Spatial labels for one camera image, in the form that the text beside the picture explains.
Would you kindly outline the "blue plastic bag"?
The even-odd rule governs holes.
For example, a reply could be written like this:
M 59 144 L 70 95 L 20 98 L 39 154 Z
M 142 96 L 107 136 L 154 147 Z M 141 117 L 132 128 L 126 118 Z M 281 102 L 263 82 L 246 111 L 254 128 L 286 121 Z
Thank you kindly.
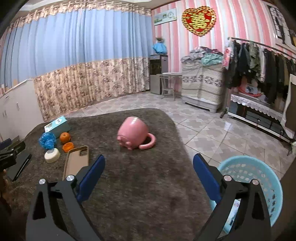
M 51 132 L 43 133 L 42 136 L 39 138 L 40 146 L 46 150 L 54 149 L 56 142 L 56 137 Z

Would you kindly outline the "orange tangerine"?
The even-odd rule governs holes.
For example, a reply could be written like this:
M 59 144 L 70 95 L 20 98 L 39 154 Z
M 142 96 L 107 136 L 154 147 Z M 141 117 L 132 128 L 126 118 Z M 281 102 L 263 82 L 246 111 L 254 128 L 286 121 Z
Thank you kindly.
M 60 134 L 59 139 L 60 139 L 61 143 L 64 145 L 64 144 L 70 142 L 71 136 L 68 132 L 63 132 L 62 134 Z

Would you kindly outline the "black notebook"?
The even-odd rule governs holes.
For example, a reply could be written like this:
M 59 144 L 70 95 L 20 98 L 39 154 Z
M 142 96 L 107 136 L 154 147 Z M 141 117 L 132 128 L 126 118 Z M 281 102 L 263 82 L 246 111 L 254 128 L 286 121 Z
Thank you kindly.
M 23 150 L 17 155 L 16 164 L 8 168 L 8 170 L 6 171 L 8 178 L 12 182 L 17 180 L 27 163 L 30 161 L 31 157 L 32 155 L 27 150 Z

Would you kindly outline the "tan phone case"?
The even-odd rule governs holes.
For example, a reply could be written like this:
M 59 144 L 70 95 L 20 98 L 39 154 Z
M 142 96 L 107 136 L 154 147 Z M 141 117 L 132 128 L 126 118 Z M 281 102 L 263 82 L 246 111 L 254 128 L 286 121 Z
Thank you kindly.
M 76 174 L 83 168 L 89 165 L 89 148 L 88 146 L 81 146 L 71 149 L 64 165 L 64 172 L 62 179 L 65 180 L 67 176 Z

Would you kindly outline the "white cabinet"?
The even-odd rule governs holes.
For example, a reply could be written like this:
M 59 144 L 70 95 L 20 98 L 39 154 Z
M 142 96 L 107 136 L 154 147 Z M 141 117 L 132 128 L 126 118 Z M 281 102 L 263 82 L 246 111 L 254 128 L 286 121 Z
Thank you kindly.
M 27 79 L 1 96 L 1 138 L 21 140 L 44 122 L 32 78 Z

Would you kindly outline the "light blue cardboard box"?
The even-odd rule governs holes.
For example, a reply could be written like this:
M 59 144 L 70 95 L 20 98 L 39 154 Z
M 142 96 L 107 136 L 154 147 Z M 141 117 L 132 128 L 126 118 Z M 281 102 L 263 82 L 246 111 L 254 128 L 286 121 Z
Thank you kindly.
M 69 132 L 70 129 L 69 123 L 63 115 L 44 126 L 45 132 L 52 133 L 56 138 L 59 138 L 64 132 Z

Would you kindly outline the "brown shaggy rug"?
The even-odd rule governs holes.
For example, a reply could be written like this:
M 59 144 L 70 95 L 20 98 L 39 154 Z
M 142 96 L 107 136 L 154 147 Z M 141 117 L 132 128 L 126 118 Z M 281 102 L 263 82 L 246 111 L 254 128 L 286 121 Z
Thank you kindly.
M 129 116 L 156 137 L 147 150 L 119 145 L 117 132 Z M 1 215 L 1 240 L 196 240 L 211 214 L 174 122 L 153 108 L 69 118 L 78 147 L 88 146 L 89 165 L 99 155 L 104 171 L 88 200 L 76 199 L 77 179 L 63 180 L 67 158 L 45 161 L 39 144 L 44 123 L 24 138 L 31 159 L 9 186 L 10 215 Z

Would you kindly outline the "low lace covered bench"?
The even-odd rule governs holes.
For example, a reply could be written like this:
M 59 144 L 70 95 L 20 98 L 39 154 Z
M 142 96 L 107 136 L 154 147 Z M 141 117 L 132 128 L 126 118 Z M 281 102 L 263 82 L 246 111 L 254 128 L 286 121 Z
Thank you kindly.
M 231 94 L 228 116 L 244 121 L 286 142 L 292 140 L 280 123 L 282 113 L 258 98 L 242 93 Z

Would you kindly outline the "brown wooden board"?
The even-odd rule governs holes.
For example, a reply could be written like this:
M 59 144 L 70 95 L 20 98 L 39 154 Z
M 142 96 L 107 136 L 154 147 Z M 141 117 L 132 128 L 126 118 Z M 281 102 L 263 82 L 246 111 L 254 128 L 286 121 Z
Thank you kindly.
M 296 85 L 295 75 L 290 75 L 288 84 L 287 99 L 283 111 L 281 126 L 290 139 L 295 138 L 295 112 L 296 112 Z

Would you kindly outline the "patterned cloth covered cabinet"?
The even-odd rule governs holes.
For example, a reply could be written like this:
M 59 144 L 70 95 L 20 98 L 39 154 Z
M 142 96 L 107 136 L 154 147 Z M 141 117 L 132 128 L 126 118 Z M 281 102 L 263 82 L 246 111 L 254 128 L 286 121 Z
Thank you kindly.
M 216 113 L 224 95 L 222 65 L 204 66 L 197 60 L 182 63 L 181 94 L 184 103 Z

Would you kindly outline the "blue floral curtain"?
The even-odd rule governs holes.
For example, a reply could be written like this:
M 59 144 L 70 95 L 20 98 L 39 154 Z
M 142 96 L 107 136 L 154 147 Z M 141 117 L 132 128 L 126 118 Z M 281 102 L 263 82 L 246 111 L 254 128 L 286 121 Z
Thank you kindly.
M 70 1 L 21 16 L 1 37 L 1 92 L 33 80 L 41 115 L 149 90 L 152 12 L 136 4 Z

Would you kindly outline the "grey water dispenser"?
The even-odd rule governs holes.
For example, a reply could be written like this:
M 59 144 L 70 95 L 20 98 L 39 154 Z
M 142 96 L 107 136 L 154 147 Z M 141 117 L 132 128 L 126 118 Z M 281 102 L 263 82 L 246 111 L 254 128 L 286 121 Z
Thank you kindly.
M 154 54 L 149 57 L 150 92 L 161 95 L 160 75 L 168 72 L 168 55 Z

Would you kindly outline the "framed wedding photo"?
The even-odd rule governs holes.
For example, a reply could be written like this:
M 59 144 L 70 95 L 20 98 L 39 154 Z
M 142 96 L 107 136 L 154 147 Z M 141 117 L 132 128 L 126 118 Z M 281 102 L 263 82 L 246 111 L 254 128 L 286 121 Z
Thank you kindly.
M 295 54 L 295 31 L 288 28 L 285 17 L 275 5 L 265 5 L 272 22 L 275 43 Z

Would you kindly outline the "red gold heart decoration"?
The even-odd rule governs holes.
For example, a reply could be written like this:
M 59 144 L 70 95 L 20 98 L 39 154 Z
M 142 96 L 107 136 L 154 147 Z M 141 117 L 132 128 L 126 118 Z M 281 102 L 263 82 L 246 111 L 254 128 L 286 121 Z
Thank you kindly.
M 206 35 L 216 23 L 216 13 L 208 6 L 189 8 L 182 13 L 184 27 L 199 37 Z

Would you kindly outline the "landscape wall picture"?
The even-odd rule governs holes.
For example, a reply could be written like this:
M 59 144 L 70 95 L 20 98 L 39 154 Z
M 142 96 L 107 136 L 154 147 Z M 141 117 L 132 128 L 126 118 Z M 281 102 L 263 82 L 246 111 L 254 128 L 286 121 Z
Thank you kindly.
M 170 9 L 170 10 L 158 13 L 154 16 L 154 26 L 176 21 L 176 20 L 177 20 L 176 9 Z

